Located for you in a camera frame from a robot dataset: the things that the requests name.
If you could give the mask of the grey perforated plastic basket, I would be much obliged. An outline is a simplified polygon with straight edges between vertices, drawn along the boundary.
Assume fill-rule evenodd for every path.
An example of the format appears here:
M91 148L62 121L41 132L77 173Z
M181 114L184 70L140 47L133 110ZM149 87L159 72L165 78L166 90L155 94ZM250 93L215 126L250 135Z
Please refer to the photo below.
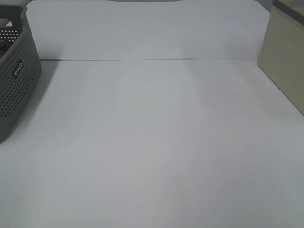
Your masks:
M27 8L1 5L1 19L10 27L0 28L0 140L12 131L37 86L42 65L28 23Z

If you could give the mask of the beige storage box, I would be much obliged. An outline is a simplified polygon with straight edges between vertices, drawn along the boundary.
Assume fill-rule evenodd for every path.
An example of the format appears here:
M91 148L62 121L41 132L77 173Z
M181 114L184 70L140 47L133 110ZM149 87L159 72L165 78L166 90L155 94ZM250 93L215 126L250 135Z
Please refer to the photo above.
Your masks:
M289 101L304 112L304 9L274 0L258 66Z

